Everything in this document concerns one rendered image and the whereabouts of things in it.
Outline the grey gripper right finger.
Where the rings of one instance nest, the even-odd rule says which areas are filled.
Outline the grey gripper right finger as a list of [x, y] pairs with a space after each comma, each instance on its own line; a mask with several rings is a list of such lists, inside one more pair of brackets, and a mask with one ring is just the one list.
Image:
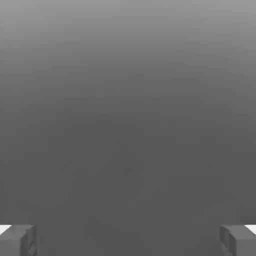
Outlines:
[[219, 241], [224, 256], [256, 256], [256, 224], [221, 225]]

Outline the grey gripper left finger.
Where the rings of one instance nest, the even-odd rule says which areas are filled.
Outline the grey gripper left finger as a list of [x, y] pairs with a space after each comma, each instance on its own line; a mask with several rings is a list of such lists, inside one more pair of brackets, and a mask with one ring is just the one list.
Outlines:
[[37, 226], [0, 224], [0, 256], [38, 256]]

